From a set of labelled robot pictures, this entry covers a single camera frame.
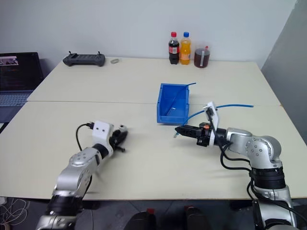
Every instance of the plastic bottle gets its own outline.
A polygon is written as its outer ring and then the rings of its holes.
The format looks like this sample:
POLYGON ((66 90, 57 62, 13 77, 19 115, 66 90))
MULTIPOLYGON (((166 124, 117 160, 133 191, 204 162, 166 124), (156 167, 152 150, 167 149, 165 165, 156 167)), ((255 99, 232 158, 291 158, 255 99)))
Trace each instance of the plastic bottle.
POLYGON ((175 65, 179 62, 179 41, 176 37, 177 33, 171 32, 171 40, 168 43, 169 61, 175 65))
POLYGON ((189 33, 184 32, 180 48, 180 63, 182 65, 188 65, 190 63, 190 55, 191 55, 190 46, 191 46, 191 40, 189 39, 189 33))

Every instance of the laptop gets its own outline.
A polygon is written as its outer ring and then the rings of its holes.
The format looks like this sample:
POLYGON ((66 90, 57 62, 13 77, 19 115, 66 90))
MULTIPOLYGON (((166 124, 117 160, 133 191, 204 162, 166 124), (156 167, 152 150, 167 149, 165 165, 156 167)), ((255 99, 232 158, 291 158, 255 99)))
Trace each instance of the laptop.
POLYGON ((38 54, 0 54, 0 123, 10 122, 43 80, 38 54))

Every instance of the laptop screen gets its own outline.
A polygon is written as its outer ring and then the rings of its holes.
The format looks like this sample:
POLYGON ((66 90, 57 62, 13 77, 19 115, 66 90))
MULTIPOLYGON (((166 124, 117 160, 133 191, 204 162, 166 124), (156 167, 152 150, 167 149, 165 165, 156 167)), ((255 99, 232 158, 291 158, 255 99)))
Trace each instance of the laptop screen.
POLYGON ((43 80, 37 53, 0 54, 0 91, 34 90, 43 80))

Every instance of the robotic arm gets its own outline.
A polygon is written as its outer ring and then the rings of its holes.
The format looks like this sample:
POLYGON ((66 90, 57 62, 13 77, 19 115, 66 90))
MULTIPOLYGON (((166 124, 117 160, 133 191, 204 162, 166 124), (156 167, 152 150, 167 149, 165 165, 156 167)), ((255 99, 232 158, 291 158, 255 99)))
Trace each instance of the robotic arm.
POLYGON ((289 211, 292 201, 279 159, 280 143, 273 137, 258 137, 241 129, 217 128, 218 115, 214 103, 207 104, 203 109, 210 123, 201 123, 199 127, 183 125, 175 130, 183 136, 196 138, 197 145, 221 147, 227 144, 230 151, 249 158, 250 187, 258 198, 252 202, 256 230, 297 229, 294 214, 289 211))
POLYGON ((114 150, 125 150, 118 146, 128 134, 125 126, 121 125, 113 132, 112 124, 96 121, 90 123, 89 127, 93 130, 93 146, 70 158, 68 166, 58 177, 51 201, 37 224, 37 230, 74 229, 76 215, 82 208, 82 199, 91 184, 93 173, 113 155, 114 150))

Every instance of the laptop keyboard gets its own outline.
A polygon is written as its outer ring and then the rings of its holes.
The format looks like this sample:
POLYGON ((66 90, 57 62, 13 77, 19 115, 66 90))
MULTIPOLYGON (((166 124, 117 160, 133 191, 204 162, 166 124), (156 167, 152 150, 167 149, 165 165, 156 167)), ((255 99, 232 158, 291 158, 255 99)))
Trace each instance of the laptop keyboard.
POLYGON ((0 94, 0 107, 23 106, 29 94, 0 94))

